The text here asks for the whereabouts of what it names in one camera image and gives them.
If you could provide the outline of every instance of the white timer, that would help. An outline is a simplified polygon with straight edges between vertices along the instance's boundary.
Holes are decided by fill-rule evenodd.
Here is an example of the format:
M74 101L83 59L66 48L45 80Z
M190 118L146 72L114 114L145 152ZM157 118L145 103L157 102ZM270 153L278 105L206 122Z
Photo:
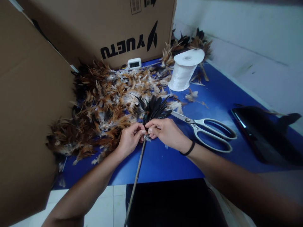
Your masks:
M130 69L138 69L141 68L142 64L141 64L141 58L133 58L133 59L129 59L127 62L127 66Z

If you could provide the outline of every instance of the scissor handle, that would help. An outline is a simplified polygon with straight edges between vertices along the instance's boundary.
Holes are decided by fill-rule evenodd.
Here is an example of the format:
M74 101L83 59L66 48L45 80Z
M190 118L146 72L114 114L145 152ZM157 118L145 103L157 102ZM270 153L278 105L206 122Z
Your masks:
M230 133L231 136L230 137L226 136L226 135L222 134L221 132L209 127L208 125L206 125L204 123L205 121L215 122L216 124L220 125L224 129L226 129ZM218 135L220 138L228 139L228 140L234 140L234 139L237 138L237 134L234 130L232 130L230 127L228 127L227 125L223 124L222 122L220 122L218 120L211 119L211 118L204 118L204 119L201 119L201 120L194 120L194 122L198 125L202 125L203 127L207 128L208 130L212 131L213 133Z
M220 125L220 126L222 126L223 128L225 128L225 129L231 134L231 137L228 137L228 136L226 136L226 135L224 135L224 134L218 132L217 130L214 130L213 128L211 128L211 127L209 127L208 125L206 125L206 124L204 123L204 121L211 121L211 122L217 123L218 125ZM218 151L218 152L222 152L222 153L230 153L230 152L233 151L233 147L230 145L230 143L227 142L226 140L224 140L224 139L234 140L234 139L237 138L237 134L236 134L235 131L232 130L230 127L228 127L227 125L223 124L223 123L220 122L220 121L217 121L217 120L211 119L211 118L205 118L205 119L201 119L201 120L194 120L194 122L195 122L194 124L190 124L190 125L191 125L192 128L193 128L193 131L194 131L194 133L195 133L195 136L196 136L196 138L197 138L202 144L204 144L206 147L208 147L208 148L210 148L210 149L212 149L212 150ZM216 136L215 134L210 133L210 132L208 132L208 131L206 131L206 130L201 129L200 127L197 126L197 124L202 125L203 127L209 129L211 132L217 134L218 136ZM203 142L203 141L199 138L198 132L202 132L202 133L204 133L204 134L206 134L206 135L208 135L208 136L210 136L210 137L212 137L212 138L218 140L219 142L225 144L225 145L227 146L228 149L227 149L227 150L219 150L219 149L217 149L217 148L213 148L213 147L209 146L208 144L206 144L205 142Z
M230 153L233 151L233 147L229 144L229 142L225 141L224 139L221 139L220 137L212 134L212 133L209 133L208 131L205 131L203 129L201 129L200 127L198 127L196 124L191 124L190 126L192 126L193 128L193 131L196 135L196 138L202 143L204 144L206 147L212 149L212 150L215 150L215 151L218 151L218 152L222 152L222 153ZM219 149L216 149L216 148L213 148L211 146L209 146L208 144L204 143L198 136L198 132L202 132L204 134L207 134L208 136L218 140L219 142L225 144L227 147L228 147L228 150L219 150Z

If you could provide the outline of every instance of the white floor tile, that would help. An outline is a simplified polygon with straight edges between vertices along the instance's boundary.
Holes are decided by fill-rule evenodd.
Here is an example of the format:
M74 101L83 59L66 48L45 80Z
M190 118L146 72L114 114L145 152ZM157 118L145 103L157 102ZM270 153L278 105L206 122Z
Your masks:
M84 226L113 227L114 203L113 197L98 198L91 210L85 215Z
M50 196L48 197L47 203L55 203L57 204L59 200L67 193L68 189L62 190L53 190L50 192Z
M67 193L67 191L68 189L51 191L46 205L46 209L44 211L41 211L21 222L18 222L12 225L11 227L40 227L45 221L46 217L51 212L51 210L65 195L65 193ZM95 205L85 216L84 226L113 226L113 195L114 186L107 186L104 192L97 199Z
M10 227L30 227L32 217L29 217L27 219L24 219L23 221L20 221L14 225L11 225Z
M46 217L50 214L55 205L55 203L49 203L47 204L45 210L33 215L31 218L30 227L41 227Z
M114 186L107 186L99 198L112 197L114 195Z
M126 184L114 185L114 196L116 195L126 195Z
M125 196L114 196L114 227L121 227L124 225L126 218Z

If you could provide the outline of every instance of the feather pile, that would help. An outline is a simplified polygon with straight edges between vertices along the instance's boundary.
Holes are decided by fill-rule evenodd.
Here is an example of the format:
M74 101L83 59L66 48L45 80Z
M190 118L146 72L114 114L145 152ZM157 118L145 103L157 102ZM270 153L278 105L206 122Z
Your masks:
M82 64L79 70L79 73L72 72L77 97L72 118L54 122L46 143L55 153L76 155L74 164L96 153L96 148L103 152L93 164L100 162L118 146L122 129L138 119L146 122L150 118L144 116L146 109L158 106L159 110L163 109L162 98L177 100L176 96L164 91L171 78L167 71L156 76L152 75L155 73L153 67L113 71L97 60L91 67ZM141 99L152 106L143 107Z

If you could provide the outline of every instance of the white thread spool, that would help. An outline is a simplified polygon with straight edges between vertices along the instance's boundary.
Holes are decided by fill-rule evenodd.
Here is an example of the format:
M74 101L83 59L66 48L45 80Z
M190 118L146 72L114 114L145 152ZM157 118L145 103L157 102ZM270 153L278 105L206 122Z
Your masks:
M205 53L201 49L191 49L174 57L175 66L168 87L173 91L184 91L197 67L203 61Z

